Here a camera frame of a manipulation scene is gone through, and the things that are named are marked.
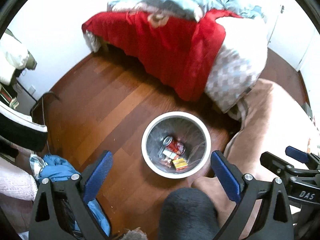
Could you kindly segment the teal quilt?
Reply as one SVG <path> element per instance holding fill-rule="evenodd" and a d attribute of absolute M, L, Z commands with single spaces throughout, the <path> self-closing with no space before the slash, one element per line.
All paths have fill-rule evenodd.
<path fill-rule="evenodd" d="M 110 12 L 157 12 L 196 22 L 213 9 L 228 10 L 243 18 L 265 18 L 261 6 L 248 0 L 117 0 L 107 5 Z"/>

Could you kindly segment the red soda can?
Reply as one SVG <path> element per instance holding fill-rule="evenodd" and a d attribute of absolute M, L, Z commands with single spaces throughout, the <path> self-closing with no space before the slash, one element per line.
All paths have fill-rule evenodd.
<path fill-rule="evenodd" d="M 174 137 L 168 136 L 163 140 L 161 154 L 169 159 L 178 159 L 185 152 L 185 146 Z"/>

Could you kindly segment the checkered grey pillow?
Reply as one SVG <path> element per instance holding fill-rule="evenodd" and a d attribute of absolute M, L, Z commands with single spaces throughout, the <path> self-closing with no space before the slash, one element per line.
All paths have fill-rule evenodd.
<path fill-rule="evenodd" d="M 267 32 L 259 17 L 222 17 L 226 31 L 204 89 L 222 113 L 227 113 L 251 88 L 267 61 Z"/>

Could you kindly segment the yellow red snack wrapper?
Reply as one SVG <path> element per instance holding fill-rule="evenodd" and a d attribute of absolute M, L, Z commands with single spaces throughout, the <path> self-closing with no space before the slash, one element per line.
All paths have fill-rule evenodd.
<path fill-rule="evenodd" d="M 174 159 L 172 163 L 176 171 L 184 170 L 188 167 L 188 163 L 184 158 Z"/>

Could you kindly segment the black fuzzy slipper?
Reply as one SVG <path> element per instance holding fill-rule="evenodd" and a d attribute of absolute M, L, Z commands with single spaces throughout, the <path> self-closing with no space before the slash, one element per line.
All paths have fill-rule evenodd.
<path fill-rule="evenodd" d="M 214 239 L 220 231 L 212 200 L 195 188 L 172 191 L 164 200 L 158 239 Z"/>

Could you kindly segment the blue cloth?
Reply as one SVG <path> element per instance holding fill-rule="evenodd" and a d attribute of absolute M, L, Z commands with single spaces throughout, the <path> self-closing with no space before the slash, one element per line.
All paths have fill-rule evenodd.
<path fill-rule="evenodd" d="M 66 159 L 58 155 L 46 154 L 42 158 L 43 164 L 38 165 L 38 171 L 35 171 L 35 179 L 41 183 L 43 179 L 48 178 L 52 182 L 65 181 L 71 178 L 73 174 L 80 174 Z M 88 202 L 88 208 L 101 226 L 107 236 L 111 233 L 111 226 L 104 215 L 96 199 Z"/>

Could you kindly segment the white round trash bin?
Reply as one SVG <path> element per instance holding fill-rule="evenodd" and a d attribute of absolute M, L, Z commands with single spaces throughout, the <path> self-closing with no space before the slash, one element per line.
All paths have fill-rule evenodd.
<path fill-rule="evenodd" d="M 168 112 L 144 131 L 141 150 L 149 168 L 169 179 L 192 176 L 210 157 L 211 138 L 204 123 L 186 112 Z"/>

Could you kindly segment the white clothes pile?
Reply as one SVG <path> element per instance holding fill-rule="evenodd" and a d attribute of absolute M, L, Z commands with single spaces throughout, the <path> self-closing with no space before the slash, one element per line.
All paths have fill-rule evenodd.
<path fill-rule="evenodd" d="M 31 52 L 9 30 L 1 37 L 1 83 L 11 84 L 18 70 L 35 70 L 37 62 Z"/>

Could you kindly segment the red fleece blanket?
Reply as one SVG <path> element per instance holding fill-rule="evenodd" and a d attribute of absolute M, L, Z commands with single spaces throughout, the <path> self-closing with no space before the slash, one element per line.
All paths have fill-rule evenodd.
<path fill-rule="evenodd" d="M 143 11 L 100 12 L 81 28 L 139 59 L 148 74 L 172 87 L 182 100 L 199 100 L 226 37 L 217 19 L 239 16 L 213 9 L 199 22 L 169 16 L 159 26 L 151 17 Z"/>

